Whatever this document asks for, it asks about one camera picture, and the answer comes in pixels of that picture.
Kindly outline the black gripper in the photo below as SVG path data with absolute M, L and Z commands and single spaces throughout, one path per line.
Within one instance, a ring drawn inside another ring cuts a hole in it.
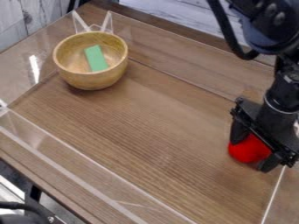
M 295 133 L 296 113 L 281 113 L 244 97 L 236 99 L 236 106 L 229 111 L 232 124 L 229 142 L 239 144 L 253 134 L 269 148 L 271 154 L 257 164 L 257 170 L 271 172 L 279 165 L 293 167 L 299 162 L 299 137 Z

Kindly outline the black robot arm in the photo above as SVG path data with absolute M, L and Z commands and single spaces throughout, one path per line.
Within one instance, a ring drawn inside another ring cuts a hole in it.
M 256 167 L 269 172 L 299 162 L 299 0 L 228 0 L 228 4 L 240 18 L 247 44 L 275 56 L 273 81 L 263 101 L 236 99 L 229 132 L 232 144 L 253 136 L 269 149 Z

